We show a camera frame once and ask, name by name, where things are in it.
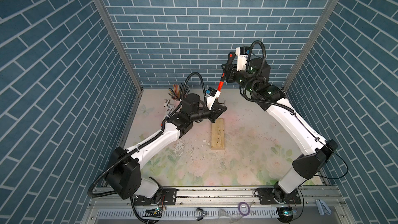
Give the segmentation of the light wooden nail block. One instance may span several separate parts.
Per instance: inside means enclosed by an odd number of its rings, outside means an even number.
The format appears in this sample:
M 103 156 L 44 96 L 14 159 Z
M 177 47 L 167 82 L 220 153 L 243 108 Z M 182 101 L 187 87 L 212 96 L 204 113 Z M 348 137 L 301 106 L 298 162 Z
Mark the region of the light wooden nail block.
M 211 124 L 211 150 L 225 150 L 224 119 Z

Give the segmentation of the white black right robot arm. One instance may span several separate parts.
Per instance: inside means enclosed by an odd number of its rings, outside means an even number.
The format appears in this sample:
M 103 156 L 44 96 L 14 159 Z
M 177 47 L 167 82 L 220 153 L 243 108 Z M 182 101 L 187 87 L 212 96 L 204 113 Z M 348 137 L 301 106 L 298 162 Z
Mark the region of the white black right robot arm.
M 249 93 L 245 99 L 258 104 L 265 112 L 274 117 L 290 134 L 301 151 L 301 155 L 292 162 L 289 171 L 279 180 L 273 189 L 276 202 L 283 204 L 291 198 L 297 187 L 313 178 L 327 163 L 338 145 L 326 140 L 317 133 L 292 107 L 286 95 L 269 83 L 271 67 L 263 59 L 248 60 L 246 56 L 229 54 L 227 63 L 222 65 L 222 80 L 238 83 L 241 93 Z

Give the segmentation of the red black claw hammer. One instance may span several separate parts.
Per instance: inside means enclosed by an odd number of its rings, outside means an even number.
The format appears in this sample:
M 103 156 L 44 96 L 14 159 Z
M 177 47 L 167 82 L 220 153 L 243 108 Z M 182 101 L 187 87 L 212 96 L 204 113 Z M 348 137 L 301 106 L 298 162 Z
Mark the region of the red black claw hammer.
M 227 62 L 221 65 L 223 73 L 222 73 L 220 83 L 217 88 L 218 92 L 221 92 L 223 84 L 225 82 L 228 82 L 231 72 L 235 68 L 235 65 L 233 64 L 235 57 L 236 57 L 235 52 L 229 52 Z

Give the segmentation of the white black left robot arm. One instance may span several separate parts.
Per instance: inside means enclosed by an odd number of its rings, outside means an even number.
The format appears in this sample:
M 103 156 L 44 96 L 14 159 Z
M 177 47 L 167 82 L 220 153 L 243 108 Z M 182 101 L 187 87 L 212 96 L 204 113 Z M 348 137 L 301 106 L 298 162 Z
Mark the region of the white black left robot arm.
M 201 102 L 199 95 L 188 94 L 165 117 L 157 133 L 127 149 L 116 148 L 110 156 L 105 173 L 105 180 L 114 190 L 113 193 L 123 200 L 142 196 L 157 203 L 162 187 L 154 179 L 142 178 L 141 169 L 167 145 L 187 134 L 196 121 L 208 119 L 214 123 L 227 110 L 226 106 L 217 102 L 220 94 L 219 90 L 208 89 L 204 102 Z

